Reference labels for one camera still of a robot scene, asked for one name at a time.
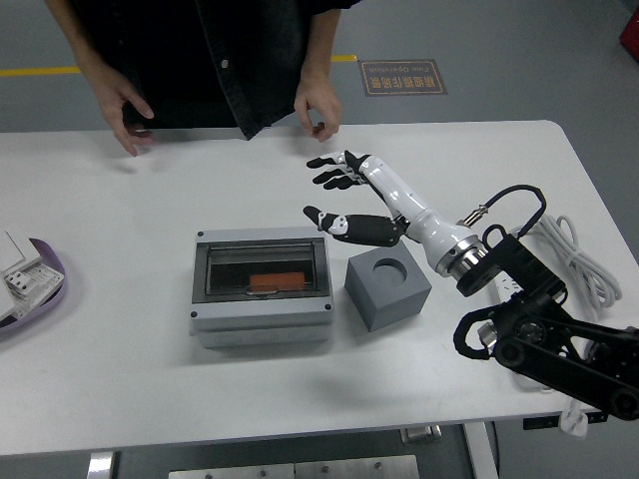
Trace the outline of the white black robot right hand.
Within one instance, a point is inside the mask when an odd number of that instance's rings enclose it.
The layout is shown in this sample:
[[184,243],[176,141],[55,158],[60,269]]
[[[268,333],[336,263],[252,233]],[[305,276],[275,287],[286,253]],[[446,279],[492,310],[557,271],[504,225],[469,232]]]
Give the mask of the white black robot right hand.
[[368,185],[387,205],[390,216],[339,215],[313,206],[304,214],[322,232],[343,242],[394,246],[401,237],[422,245],[430,267],[443,277],[461,278],[487,255],[470,228],[444,220],[382,159],[350,151],[308,161],[308,167],[331,166],[314,178],[327,190]]

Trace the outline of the person's left hand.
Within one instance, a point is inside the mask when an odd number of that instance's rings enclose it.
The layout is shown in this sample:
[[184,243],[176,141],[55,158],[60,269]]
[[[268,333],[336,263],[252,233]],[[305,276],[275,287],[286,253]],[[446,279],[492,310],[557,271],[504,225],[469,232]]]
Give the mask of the person's left hand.
[[338,132],[342,108],[329,80],[303,80],[297,89],[294,108],[303,130],[319,142]]

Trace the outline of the person's right hand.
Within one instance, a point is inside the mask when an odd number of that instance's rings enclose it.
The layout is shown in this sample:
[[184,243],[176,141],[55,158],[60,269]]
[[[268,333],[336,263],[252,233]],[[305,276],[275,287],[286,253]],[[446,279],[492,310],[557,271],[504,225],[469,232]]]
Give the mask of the person's right hand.
[[99,77],[93,87],[99,107],[115,139],[132,157],[138,156],[138,148],[153,142],[152,134],[141,125],[127,125],[124,108],[133,106],[145,120],[153,120],[155,114],[149,104],[138,94],[132,84],[118,72],[107,72]]

